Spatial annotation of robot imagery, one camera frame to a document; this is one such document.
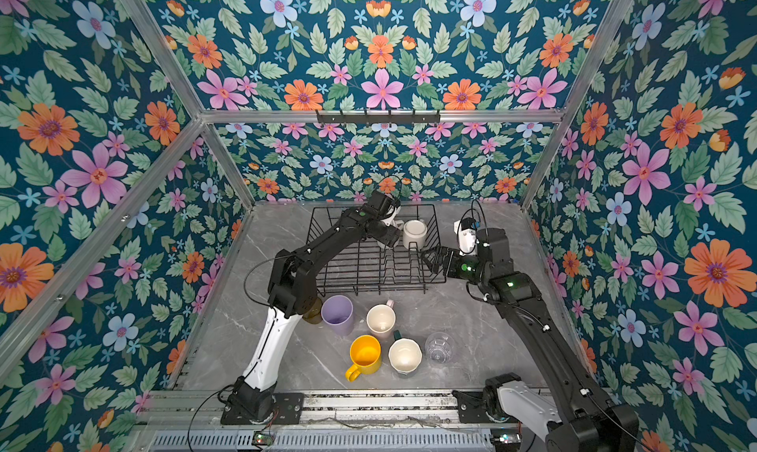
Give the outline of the white mug red interior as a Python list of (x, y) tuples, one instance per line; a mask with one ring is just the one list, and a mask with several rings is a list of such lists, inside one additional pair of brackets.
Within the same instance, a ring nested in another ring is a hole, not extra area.
[(421, 251), (428, 235), (428, 226), (421, 219), (406, 221), (402, 227), (402, 244), (407, 250)]

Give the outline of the dark green mug white interior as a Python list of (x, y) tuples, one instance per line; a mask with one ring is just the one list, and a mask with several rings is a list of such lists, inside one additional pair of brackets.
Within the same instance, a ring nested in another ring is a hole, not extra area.
[(423, 361), (420, 346), (412, 339), (402, 336), (400, 331), (392, 332), (393, 343), (388, 351), (392, 368), (401, 375), (414, 373)]

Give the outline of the white ceramic mug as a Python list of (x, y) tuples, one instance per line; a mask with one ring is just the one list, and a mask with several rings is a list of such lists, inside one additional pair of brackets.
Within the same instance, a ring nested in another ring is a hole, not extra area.
[(389, 216), (382, 219), (382, 223), (386, 227), (394, 227), (395, 229), (399, 229), (401, 231), (404, 227), (404, 221), (402, 221), (401, 219), (398, 219), (398, 215), (399, 215), (399, 209), (396, 208)]

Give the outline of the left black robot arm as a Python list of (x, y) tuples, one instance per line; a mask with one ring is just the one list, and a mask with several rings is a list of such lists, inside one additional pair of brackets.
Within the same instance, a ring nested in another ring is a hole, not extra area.
[(221, 424), (266, 424), (274, 415), (274, 391), (284, 353), (296, 327), (317, 301), (317, 276), (349, 246), (372, 238), (385, 247), (400, 239), (394, 224), (400, 201), (375, 192), (366, 203), (344, 210), (330, 229), (293, 251), (273, 257), (266, 324), (250, 364), (225, 400)]

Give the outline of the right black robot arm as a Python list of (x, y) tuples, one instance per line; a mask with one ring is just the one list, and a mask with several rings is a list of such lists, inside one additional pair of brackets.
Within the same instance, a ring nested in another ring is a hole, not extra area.
[(489, 381), (484, 397), (491, 417), (518, 420), (549, 451), (633, 451), (639, 418), (615, 403), (555, 327), (544, 297), (528, 274), (515, 268), (504, 229), (465, 235), (463, 247), (425, 252), (429, 268), (475, 286), (524, 342), (551, 396), (544, 398), (516, 375)]

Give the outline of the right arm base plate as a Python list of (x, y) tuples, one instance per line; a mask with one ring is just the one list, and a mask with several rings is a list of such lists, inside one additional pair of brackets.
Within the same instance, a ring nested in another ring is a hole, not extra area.
[(505, 413), (496, 388), (480, 391), (453, 390), (457, 414), (463, 424), (520, 424), (515, 416)]

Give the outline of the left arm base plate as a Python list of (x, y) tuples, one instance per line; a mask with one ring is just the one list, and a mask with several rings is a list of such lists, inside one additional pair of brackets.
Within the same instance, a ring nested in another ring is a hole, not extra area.
[(226, 400), (220, 422), (223, 426), (291, 426), (299, 424), (304, 401), (302, 393), (264, 393), (249, 399), (234, 392)]

